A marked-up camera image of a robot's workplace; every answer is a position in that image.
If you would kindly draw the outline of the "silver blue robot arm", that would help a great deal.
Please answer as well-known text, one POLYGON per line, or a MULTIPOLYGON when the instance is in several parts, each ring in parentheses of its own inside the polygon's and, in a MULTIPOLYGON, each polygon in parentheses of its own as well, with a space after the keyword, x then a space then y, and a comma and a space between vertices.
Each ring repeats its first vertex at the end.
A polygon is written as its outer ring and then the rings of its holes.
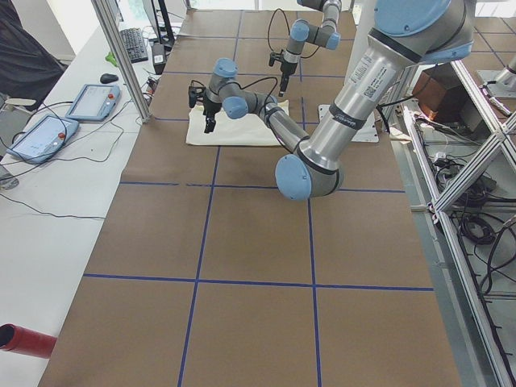
POLYGON ((270 67, 274 66, 276 62, 281 64, 280 97, 284 96, 289 79, 296 72, 306 43, 313 44, 317 49, 336 50, 341 37, 338 33, 338 21, 342 11, 341 1, 300 0, 298 5, 320 11, 322 13, 322 22, 319 26, 316 26, 304 19, 297 19, 289 30, 286 48, 281 49, 279 52, 271 51, 269 54, 268 65, 270 67))
POLYGON ((278 189, 292 200, 335 192, 344 177, 339 158, 401 72, 414 65, 447 63, 472 50, 473 1, 375 1, 368 46, 314 133, 302 130, 267 94, 245 90, 233 60, 216 61, 208 85, 189 88, 189 104, 201 103, 206 132, 215 116, 257 115, 287 150, 278 162, 278 189))

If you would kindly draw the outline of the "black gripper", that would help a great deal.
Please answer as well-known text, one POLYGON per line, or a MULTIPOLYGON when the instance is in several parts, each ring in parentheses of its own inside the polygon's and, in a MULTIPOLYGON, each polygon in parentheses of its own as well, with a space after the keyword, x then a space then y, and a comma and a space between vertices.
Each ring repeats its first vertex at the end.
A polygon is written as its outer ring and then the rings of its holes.
POLYGON ((276 62, 281 64, 281 83, 278 96, 283 97, 289 84, 289 78, 296 72, 299 63, 299 55, 293 54, 288 50, 271 52, 269 54, 268 65, 272 67, 276 62))
POLYGON ((212 133, 216 126, 215 115, 220 111, 220 103, 213 101, 208 96, 208 91, 204 85, 195 85, 193 82, 190 83, 188 95, 190 108, 194 108, 198 103, 202 104, 206 124, 204 133, 212 133))

